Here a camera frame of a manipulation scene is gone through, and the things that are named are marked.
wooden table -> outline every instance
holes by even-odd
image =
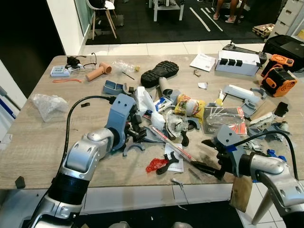
[[[169,79],[172,88],[177,88],[183,93],[194,99],[213,102],[219,94],[219,89],[227,84],[233,84],[246,89],[257,87],[258,81],[262,77],[257,74],[255,77],[236,75],[224,72],[201,71],[201,77],[193,74],[193,68],[189,67],[195,55],[169,55],[169,56],[98,56],[97,62],[111,64],[116,60],[123,60],[130,64],[140,65],[139,73],[130,73],[135,80],[113,70],[110,75],[87,82],[85,74],[91,69],[74,72],[70,78],[84,80],[79,82],[53,83],[50,71],[54,65],[64,65],[65,56],[55,57],[39,83],[35,87],[33,94],[58,95],[64,98],[69,107],[77,100],[89,95],[100,95],[105,80],[109,79],[117,83],[127,83],[128,86],[140,84],[140,77],[143,72],[153,69],[155,65],[163,60],[173,61],[180,67],[176,76]],[[82,64],[89,63],[89,58],[80,59]],[[198,88],[198,82],[208,82],[207,90]],[[290,132],[293,134],[291,139],[295,146],[298,173],[300,179],[304,178],[304,86],[301,82],[285,97],[267,98],[270,103],[276,106],[280,101],[289,104],[289,112],[286,120],[289,123]],[[105,126],[110,105],[105,100],[91,99],[90,106],[77,107],[71,118],[69,147],[78,141],[83,134],[102,128]],[[242,104],[240,99],[227,98],[224,106],[238,106]],[[38,109],[28,100],[22,108],[17,119],[9,130],[13,134],[11,144],[6,150],[0,151],[0,189],[15,189],[15,180],[18,176],[23,176],[27,189],[42,189],[50,186],[52,178],[55,176],[62,157],[66,133],[67,114],[57,116],[45,123],[42,121]],[[191,131],[187,133],[190,144],[187,151],[199,161],[204,161],[208,165],[218,167],[217,151],[201,144],[204,139],[210,138],[202,131]],[[174,173],[171,171],[163,175],[156,175],[155,172],[146,173],[145,168],[153,158],[163,158],[164,144],[145,143],[145,151],[138,148],[128,152],[127,157],[123,157],[121,152],[108,154],[102,159],[95,171],[90,187],[109,187],[109,186],[139,186],[139,185],[170,185],[170,179],[175,177],[185,184],[210,184],[219,181],[210,175],[204,174],[184,162],[184,173]],[[276,149],[280,155],[286,156],[291,163],[291,156],[288,147],[281,142],[271,142],[269,148]],[[227,173],[222,183],[232,182],[234,177]]]

remote control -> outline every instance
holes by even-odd
[[[51,71],[52,77],[63,77],[63,76],[70,76],[70,72],[65,66],[54,66]]]

cylinder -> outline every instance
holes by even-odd
[[[93,70],[92,72],[87,73],[85,77],[86,77],[87,81],[92,81],[94,78],[99,77],[104,72],[105,72],[105,70],[104,70],[103,66],[100,66],[99,68]]]
[[[165,77],[160,77],[158,81],[160,88],[161,88],[161,93],[164,96],[170,96],[172,94],[172,89],[170,89],[169,83]]]
[[[103,67],[106,74],[109,74],[112,71],[112,67],[107,63],[100,63],[99,67]]]

white box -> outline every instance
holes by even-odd
[[[285,23],[288,26],[291,26],[297,15],[298,15],[297,13],[293,13],[292,11],[284,7],[278,20],[280,20],[281,22]]]
[[[289,26],[286,25],[284,22],[277,20],[274,29],[272,32],[276,32],[279,35],[286,35],[289,30]]]
[[[259,69],[259,64],[260,59],[257,54],[222,50],[218,53],[215,70],[254,76]]]
[[[300,0],[288,0],[285,8],[295,14],[298,14],[303,6],[303,2]]]

yellow package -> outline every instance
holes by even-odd
[[[198,118],[199,122],[202,123],[205,105],[206,102],[202,100],[191,99],[185,94],[181,94],[177,98],[177,105],[175,106],[174,113]]]

